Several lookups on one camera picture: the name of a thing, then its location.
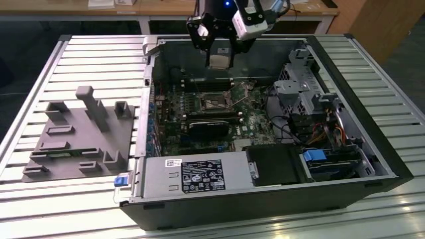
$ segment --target wooden desk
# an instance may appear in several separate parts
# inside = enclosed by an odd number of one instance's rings
[[[0,14],[30,15],[138,15],[141,0],[134,5],[115,5],[111,9],[87,9],[87,0],[0,0]]]
[[[0,0],[0,21],[138,21],[139,3],[87,9],[87,0]]]
[[[150,34],[149,21],[182,20],[193,13],[194,0],[137,0],[133,6],[115,5],[113,9],[89,10],[87,0],[0,0],[0,21],[119,21],[139,23],[141,33]],[[335,8],[321,0],[294,5],[282,21],[317,21],[315,33],[326,33]]]
[[[141,0],[142,33],[150,34],[149,21],[151,20],[186,20],[193,14],[194,2],[195,0]],[[315,34],[326,33],[333,17],[339,13],[337,8],[327,8],[321,0],[295,4],[294,9],[297,14],[290,10],[279,21],[318,21]]]

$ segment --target motherboard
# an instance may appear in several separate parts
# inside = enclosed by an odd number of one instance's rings
[[[265,117],[266,86],[253,79],[182,79],[155,88],[161,155],[242,151],[275,143]]]

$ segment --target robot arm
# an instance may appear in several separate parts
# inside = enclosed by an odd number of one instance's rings
[[[210,65],[210,47],[215,38],[230,41],[230,57],[227,67],[233,66],[234,55],[246,53],[257,37],[270,30],[275,20],[289,11],[286,8],[278,12],[283,0],[270,1],[270,8],[262,9],[259,0],[197,0],[194,14],[189,17],[186,28],[195,49],[205,51],[205,66]],[[199,35],[201,26],[207,30],[206,37]]]

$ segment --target blue drive latch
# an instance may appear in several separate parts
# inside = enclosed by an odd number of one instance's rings
[[[115,177],[113,180],[113,186],[114,187],[127,186],[127,175]]]
[[[307,150],[302,153],[306,162],[315,160],[326,160],[325,152],[321,149]]]

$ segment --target metal bracket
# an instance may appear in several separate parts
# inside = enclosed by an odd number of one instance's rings
[[[146,36],[143,38],[143,43],[142,43],[142,50],[145,53],[145,56],[150,56],[151,54],[154,54],[158,49],[158,37],[157,36]]]

